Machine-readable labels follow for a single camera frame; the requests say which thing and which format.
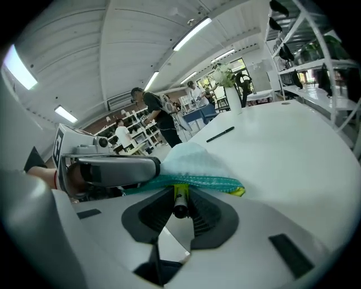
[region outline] man in dark shirt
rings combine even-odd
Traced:
[[[155,120],[161,134],[170,147],[182,143],[175,129],[172,116],[162,110],[162,104],[158,96],[150,92],[145,92],[139,87],[133,88],[130,94],[137,102],[143,100],[148,107],[151,115],[144,121],[145,124],[149,124],[152,120]]]

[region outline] red bracelet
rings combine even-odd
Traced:
[[[55,189],[57,190],[58,188],[56,187],[56,173],[57,173],[58,171],[56,170],[55,171],[55,174],[54,174],[54,186],[55,186]]]

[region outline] vase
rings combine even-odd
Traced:
[[[236,89],[234,87],[226,87],[225,89],[231,112],[239,115],[242,112],[242,104]]]

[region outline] white ceiling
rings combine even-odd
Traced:
[[[15,47],[37,79],[31,90],[11,80],[22,104],[52,122],[62,105],[77,126],[105,113],[106,100],[145,87],[179,85],[228,51],[261,44],[269,0],[59,0],[30,23]],[[212,22],[180,51],[172,47],[190,19]]]

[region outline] black pen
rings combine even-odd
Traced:
[[[217,134],[216,136],[214,136],[213,138],[210,138],[210,139],[208,139],[207,140],[207,142],[211,142],[212,140],[214,140],[214,139],[216,139],[216,138],[219,138],[220,136],[222,136],[222,135],[224,135],[224,134],[226,134],[226,133],[228,133],[228,132],[230,132],[231,130],[234,130],[234,126],[232,126],[231,128],[229,128],[229,129],[226,129],[224,132],[222,132],[222,133],[220,133],[220,134]]]

